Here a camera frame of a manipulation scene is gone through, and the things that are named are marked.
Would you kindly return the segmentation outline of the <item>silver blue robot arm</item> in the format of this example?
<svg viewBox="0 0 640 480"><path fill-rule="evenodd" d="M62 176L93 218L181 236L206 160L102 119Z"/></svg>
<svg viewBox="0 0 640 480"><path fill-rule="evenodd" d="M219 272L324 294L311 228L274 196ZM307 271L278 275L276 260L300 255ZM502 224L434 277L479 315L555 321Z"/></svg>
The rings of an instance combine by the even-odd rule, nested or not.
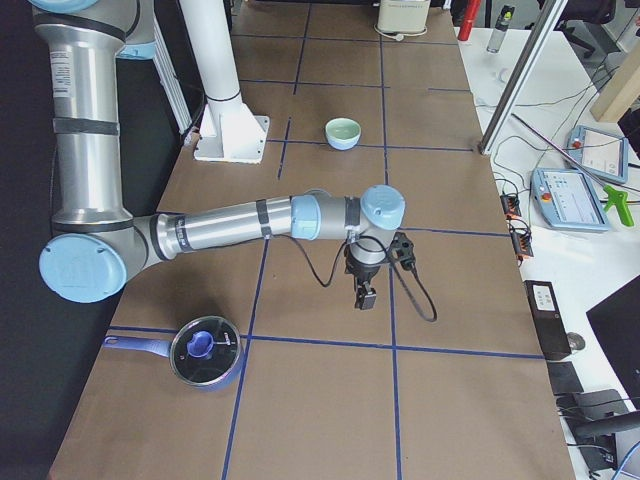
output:
<svg viewBox="0 0 640 480"><path fill-rule="evenodd" d="M389 259L405 212L399 191L375 185L361 197L334 197L315 190L197 214L135 217L122 200L116 60L153 56L153 3L37 1L33 19L49 48L61 182L55 234L39 258L52 291L98 302L181 253L287 235L341 240L356 305L371 307L371 280Z"/></svg>

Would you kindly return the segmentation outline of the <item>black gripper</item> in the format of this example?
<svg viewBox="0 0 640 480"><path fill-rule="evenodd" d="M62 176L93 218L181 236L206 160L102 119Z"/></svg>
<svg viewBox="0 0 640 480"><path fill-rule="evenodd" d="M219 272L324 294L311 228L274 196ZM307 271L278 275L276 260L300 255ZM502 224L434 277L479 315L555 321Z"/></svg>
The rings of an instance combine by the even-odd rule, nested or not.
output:
<svg viewBox="0 0 640 480"><path fill-rule="evenodd" d="M345 262L345 272L354 278L356 309L372 309L376 301L376 291L371 284L372 279L378 274L381 263L365 264L357 259L347 259Z"/></svg>

